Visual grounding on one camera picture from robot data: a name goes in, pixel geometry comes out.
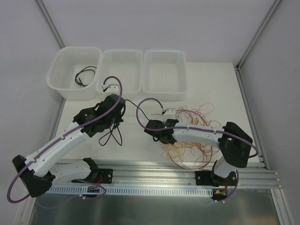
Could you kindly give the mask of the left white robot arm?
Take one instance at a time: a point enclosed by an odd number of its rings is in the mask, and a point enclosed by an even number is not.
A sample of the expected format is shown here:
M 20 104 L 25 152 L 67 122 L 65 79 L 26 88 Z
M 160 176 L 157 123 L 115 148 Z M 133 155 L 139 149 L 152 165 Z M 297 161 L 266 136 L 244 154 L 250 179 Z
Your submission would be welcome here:
M 94 107 L 82 109 L 60 136 L 44 147 L 26 157 L 14 157 L 13 165 L 29 196 L 39 197 L 58 182 L 97 183 L 102 177 L 101 169 L 90 157 L 62 166 L 56 163 L 95 134 L 112 130 L 114 125 L 123 122 L 125 110 L 126 101 L 111 94 Z

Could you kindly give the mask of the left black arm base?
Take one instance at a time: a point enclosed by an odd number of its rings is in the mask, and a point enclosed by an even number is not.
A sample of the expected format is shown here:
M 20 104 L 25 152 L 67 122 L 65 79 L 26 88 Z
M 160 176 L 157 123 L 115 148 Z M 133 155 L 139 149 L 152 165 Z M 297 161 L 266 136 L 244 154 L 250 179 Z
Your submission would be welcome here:
M 113 169 L 99 169 L 97 176 L 98 184 L 112 184 Z

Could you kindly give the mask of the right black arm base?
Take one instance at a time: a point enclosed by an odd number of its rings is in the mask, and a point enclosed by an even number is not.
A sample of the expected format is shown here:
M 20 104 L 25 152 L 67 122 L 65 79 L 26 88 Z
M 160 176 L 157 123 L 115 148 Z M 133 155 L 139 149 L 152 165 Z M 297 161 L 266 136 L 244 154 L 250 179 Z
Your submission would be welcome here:
M 211 171 L 195 171 L 195 182 L 197 186 L 214 186 Z

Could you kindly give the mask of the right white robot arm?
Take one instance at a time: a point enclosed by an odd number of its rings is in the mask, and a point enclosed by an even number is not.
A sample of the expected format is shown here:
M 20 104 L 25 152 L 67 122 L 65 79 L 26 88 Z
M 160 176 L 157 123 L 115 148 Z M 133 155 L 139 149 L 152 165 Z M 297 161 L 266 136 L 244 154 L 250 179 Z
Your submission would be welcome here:
M 199 186 L 234 186 L 237 180 L 230 175 L 236 168 L 247 167 L 254 147 L 252 138 L 233 122 L 214 127 L 185 124 L 176 119 L 149 120 L 144 132 L 162 144 L 200 143 L 219 149 L 222 156 L 215 161 L 211 171 L 195 172 Z

